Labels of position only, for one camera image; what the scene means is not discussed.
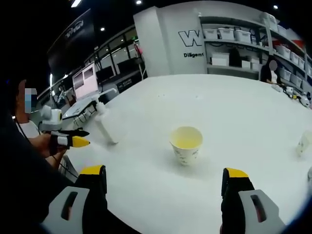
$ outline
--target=white table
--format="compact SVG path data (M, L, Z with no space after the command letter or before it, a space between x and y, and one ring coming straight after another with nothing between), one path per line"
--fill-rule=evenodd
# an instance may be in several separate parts
M294 149L312 111L269 84L219 75L148 78L107 104L128 134L107 146L93 119L91 144L68 153L75 168L106 165L108 209L145 234L218 233L223 168L245 171L288 224L307 197L312 157ZM184 167L169 144L189 125L204 137L198 164Z

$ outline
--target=yellow liquid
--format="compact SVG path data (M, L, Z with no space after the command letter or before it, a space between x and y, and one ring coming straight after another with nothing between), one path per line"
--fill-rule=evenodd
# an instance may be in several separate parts
M198 141L193 139L180 139L176 141L175 146L180 149L192 149L198 146Z

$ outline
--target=white wall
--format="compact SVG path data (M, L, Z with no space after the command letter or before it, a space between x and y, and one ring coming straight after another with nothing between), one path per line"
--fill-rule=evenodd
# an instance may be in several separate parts
M157 9L151 7L134 15L137 36L143 51L147 73L150 77L170 74Z
M199 12L202 16L232 16L254 21L259 21L261 14L259 10L230 2L193 1L164 8L152 7L134 15L143 56L148 62L146 67L149 76L160 75L155 72L155 69L159 70L159 68L162 69L161 75L207 73L205 56L184 57L184 53L204 53L202 43L186 46L179 34L179 32L189 33L190 30L202 34L198 19Z

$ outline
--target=letter w sign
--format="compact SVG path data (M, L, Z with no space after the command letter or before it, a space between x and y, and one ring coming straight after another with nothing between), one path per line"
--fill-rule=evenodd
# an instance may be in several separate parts
M194 43L196 46L201 46L201 39L199 37L199 30L189 30L188 32L186 31L181 31L178 32L179 36L181 37L184 45L186 47L192 47L194 46Z

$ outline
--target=white shelving unit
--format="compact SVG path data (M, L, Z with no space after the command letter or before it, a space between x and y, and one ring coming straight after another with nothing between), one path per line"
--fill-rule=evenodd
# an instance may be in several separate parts
M259 50L259 53L266 53L269 55L277 56L287 63L289 63L295 70L295 73L299 71L303 74L305 81L308 81L308 77L312 78L312 76L308 75L308 61L312 62L312 58L306 53L305 48L301 48L296 43L294 43L292 40L288 39L287 37L283 36L279 32L276 32L267 26L267 24L262 24L260 22L247 20L247 19L234 19L229 17L216 17L216 16L199 16L199 22L200 26L202 28L203 24L212 24L212 25L230 25L230 26L238 26L238 27L244 27L244 28L250 28L260 33L265 33L268 38L268 47L263 47L257 44L251 44L251 43L243 43L236 40L222 40L222 39L205 39L204 36L202 36L203 44L205 45L205 52L206 52L206 43L229 43L229 44L236 44L239 46L245 46L250 47L256 50ZM290 59L287 59L283 57L281 54L277 53L273 48L273 40L272 38L276 38L280 40L282 43L289 45L292 48L292 51L299 55L300 57L304 58L305 60L305 69L300 68L297 64L293 63ZM213 66L211 64L207 64L207 69L210 71L211 69L215 70L224 70L227 71L236 71L236 72L243 72L243 73L250 73L250 74L256 74L258 71L246 69L246 68L238 68L238 67L230 67L230 66ZM283 83L286 85L292 86L299 91L303 92L301 87L295 86L295 84L281 79Z

